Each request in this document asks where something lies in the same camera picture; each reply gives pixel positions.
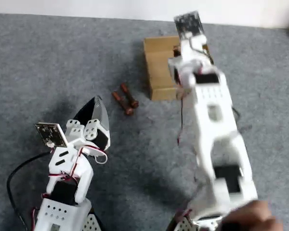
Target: gray carpet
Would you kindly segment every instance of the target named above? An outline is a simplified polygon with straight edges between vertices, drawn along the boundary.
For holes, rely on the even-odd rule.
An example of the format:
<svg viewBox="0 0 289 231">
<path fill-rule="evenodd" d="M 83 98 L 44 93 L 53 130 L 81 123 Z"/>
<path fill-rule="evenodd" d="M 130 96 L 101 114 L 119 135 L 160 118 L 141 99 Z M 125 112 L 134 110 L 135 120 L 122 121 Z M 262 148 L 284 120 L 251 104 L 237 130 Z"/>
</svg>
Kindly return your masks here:
<svg viewBox="0 0 289 231">
<path fill-rule="evenodd" d="M 204 25 L 226 73 L 261 199 L 289 231 L 289 32 Z M 60 123 L 94 95 L 111 128 L 109 161 L 91 161 L 88 198 L 108 231 L 162 231 L 195 189 L 189 114 L 178 148 L 178 102 L 148 99 L 143 38 L 175 35 L 171 22 L 0 14 L 0 231 L 22 230 L 8 201 L 8 174 L 45 151 L 34 123 Z M 111 97 L 127 82 L 140 101 L 126 117 Z M 12 190 L 28 219 L 45 192 L 49 158 L 22 169 Z"/>
</svg>

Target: bolt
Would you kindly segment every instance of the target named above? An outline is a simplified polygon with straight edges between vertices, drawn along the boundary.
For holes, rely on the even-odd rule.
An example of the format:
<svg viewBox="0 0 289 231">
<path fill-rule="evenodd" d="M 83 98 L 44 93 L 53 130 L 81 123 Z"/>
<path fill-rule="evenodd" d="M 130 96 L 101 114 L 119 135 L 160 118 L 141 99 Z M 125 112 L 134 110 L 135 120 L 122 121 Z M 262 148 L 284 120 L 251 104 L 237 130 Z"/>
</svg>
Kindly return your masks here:
<svg viewBox="0 0 289 231">
<path fill-rule="evenodd" d="M 113 92 L 112 93 L 113 97 L 116 99 L 116 101 L 121 105 L 121 107 L 124 109 L 125 114 L 127 114 L 128 116 L 133 114 L 133 109 L 131 107 L 129 107 L 128 105 L 126 105 L 126 103 L 123 101 L 123 99 L 118 95 L 117 92 Z"/>
<path fill-rule="evenodd" d="M 137 108 L 139 106 L 139 102 L 134 99 L 134 97 L 131 95 L 129 89 L 125 85 L 125 83 L 121 84 L 122 91 L 126 94 L 126 97 L 128 98 L 132 108 Z"/>
</svg>

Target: white wall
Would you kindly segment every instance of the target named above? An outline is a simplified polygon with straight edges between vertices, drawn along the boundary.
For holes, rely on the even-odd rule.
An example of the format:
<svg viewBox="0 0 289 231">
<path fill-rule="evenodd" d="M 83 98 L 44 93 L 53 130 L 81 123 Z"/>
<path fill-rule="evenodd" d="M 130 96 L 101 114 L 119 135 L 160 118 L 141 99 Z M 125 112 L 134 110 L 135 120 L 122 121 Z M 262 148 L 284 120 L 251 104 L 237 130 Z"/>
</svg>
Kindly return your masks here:
<svg viewBox="0 0 289 231">
<path fill-rule="evenodd" d="M 0 0 L 0 13 L 172 21 L 193 10 L 204 23 L 289 28 L 289 0 Z"/>
</svg>

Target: finger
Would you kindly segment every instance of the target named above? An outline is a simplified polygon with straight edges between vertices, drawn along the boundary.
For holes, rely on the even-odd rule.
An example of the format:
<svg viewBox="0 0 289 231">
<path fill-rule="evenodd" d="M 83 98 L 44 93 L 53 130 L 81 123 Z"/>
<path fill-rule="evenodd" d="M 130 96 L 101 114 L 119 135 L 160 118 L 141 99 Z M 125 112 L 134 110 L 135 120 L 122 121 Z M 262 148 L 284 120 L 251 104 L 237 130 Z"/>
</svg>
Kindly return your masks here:
<svg viewBox="0 0 289 231">
<path fill-rule="evenodd" d="M 223 223 L 237 222 L 241 225 L 256 225 L 272 216 L 268 203 L 265 201 L 252 201 L 247 205 L 232 211 L 223 220 Z"/>
<path fill-rule="evenodd" d="M 283 224 L 275 218 L 271 218 L 252 228 L 250 231 L 283 231 Z"/>
</svg>

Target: circuit board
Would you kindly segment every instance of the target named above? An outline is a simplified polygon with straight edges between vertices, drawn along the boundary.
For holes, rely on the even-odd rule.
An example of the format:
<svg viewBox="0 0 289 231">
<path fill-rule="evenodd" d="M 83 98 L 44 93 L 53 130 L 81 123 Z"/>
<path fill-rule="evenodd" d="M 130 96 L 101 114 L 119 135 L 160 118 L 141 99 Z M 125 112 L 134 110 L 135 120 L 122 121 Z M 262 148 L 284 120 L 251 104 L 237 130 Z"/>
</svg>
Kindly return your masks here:
<svg viewBox="0 0 289 231">
<path fill-rule="evenodd" d="M 35 127 L 46 146 L 67 147 L 65 135 L 59 124 L 37 123 Z"/>
<path fill-rule="evenodd" d="M 177 27 L 181 40 L 203 34 L 203 27 L 197 11 L 179 15 L 174 18 L 174 23 Z"/>
</svg>

